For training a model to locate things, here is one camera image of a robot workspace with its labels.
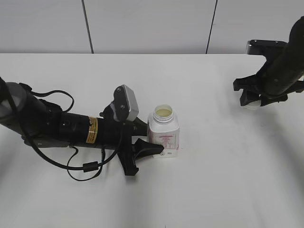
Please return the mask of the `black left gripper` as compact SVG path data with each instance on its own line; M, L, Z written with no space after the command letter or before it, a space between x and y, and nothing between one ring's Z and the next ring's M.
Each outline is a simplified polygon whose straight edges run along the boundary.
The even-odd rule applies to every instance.
M118 156L126 176L134 176L138 172L135 161L138 159L161 154L162 145L138 139L132 147L132 136L147 136L147 123L138 117L131 123L118 121L116 109L113 104L108 105L104 111L102 127L102 145L113 147L114 152L102 164L107 164L114 156Z

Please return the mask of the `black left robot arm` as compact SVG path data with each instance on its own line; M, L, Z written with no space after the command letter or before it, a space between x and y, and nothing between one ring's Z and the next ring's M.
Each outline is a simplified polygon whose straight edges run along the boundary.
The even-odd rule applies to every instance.
M90 117L73 114L59 105L48 102L49 93L36 93L23 83L0 83L0 123L18 133L45 161L71 171L94 171L102 168L117 156L126 176L138 172L136 160L159 155L164 147L143 140L147 124L138 118L135 94L126 85L117 87L113 101L99 114ZM85 163L80 167L61 164L47 157L43 148L98 148L100 161Z

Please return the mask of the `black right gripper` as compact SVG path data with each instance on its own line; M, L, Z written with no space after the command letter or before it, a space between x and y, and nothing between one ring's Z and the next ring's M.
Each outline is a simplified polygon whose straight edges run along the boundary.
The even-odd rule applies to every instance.
M235 79L233 88L243 89L241 106L257 100L261 101L260 106L266 106L285 102L288 94L298 90L296 83L303 74L303 56L269 57L256 74Z

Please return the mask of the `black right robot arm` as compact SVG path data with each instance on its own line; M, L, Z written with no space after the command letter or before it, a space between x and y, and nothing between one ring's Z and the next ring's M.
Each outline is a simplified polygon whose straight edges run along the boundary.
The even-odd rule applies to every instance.
M288 42L252 39L247 43L247 54L264 56L266 61L255 74L233 82L234 91L242 91L242 107L285 102L288 94L303 92L303 18L292 26Z

